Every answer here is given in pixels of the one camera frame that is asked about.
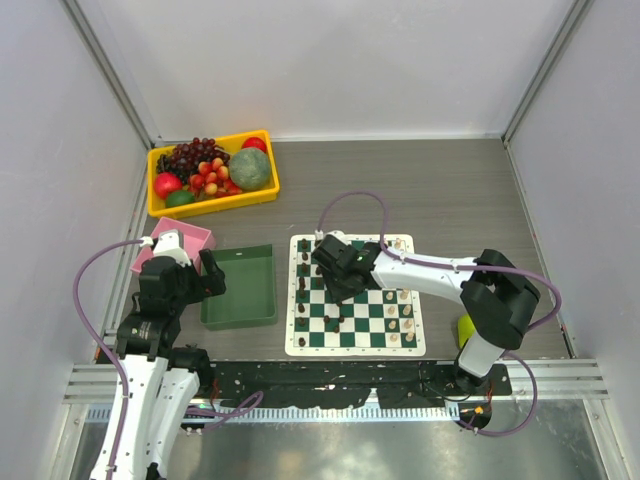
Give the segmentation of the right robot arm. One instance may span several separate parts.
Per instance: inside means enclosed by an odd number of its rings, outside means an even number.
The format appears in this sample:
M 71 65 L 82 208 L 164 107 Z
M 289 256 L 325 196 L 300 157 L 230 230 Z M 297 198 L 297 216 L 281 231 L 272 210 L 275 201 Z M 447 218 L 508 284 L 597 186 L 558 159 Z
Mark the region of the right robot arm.
M 357 249 L 342 235 L 316 232 L 311 258 L 334 301 L 368 290 L 407 289 L 462 305 L 474 332 L 455 359 L 452 381 L 465 394 L 487 384 L 504 352 L 520 348 L 540 300 L 539 290 L 496 250 L 444 259 L 380 241 Z

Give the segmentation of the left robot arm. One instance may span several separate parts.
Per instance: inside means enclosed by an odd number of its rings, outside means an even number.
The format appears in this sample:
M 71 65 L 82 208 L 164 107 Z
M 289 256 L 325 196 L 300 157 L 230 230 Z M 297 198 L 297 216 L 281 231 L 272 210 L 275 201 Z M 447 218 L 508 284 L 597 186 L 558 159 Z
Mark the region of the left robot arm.
M 142 266 L 134 309 L 117 330 L 116 391 L 93 479 L 165 478 L 188 404 L 213 388 L 207 352 L 174 344 L 185 308 L 226 291 L 213 253 L 199 257 L 203 273 L 167 255 Z

